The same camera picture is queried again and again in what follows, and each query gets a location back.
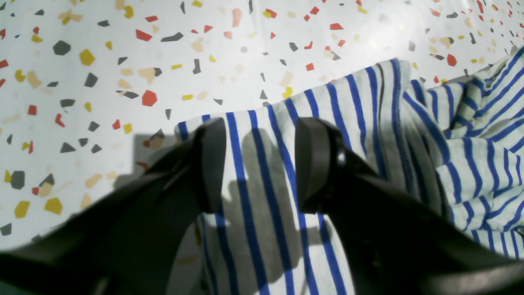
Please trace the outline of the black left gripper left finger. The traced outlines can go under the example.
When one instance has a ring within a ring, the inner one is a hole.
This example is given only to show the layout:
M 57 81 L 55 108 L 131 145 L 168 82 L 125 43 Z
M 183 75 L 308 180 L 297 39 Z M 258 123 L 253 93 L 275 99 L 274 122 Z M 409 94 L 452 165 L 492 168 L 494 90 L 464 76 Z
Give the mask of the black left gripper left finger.
M 38 295 L 165 295 L 187 228 L 221 204 L 224 119 L 49 235 L 1 253 L 1 282 Z

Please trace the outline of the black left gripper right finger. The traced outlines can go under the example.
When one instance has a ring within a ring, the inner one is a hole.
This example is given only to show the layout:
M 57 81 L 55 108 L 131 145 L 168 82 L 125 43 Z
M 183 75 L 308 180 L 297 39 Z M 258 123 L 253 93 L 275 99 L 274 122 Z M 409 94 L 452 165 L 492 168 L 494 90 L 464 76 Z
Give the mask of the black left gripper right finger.
M 522 295 L 523 262 L 479 246 L 378 176 L 325 120 L 299 118 L 302 213 L 329 217 L 357 295 Z

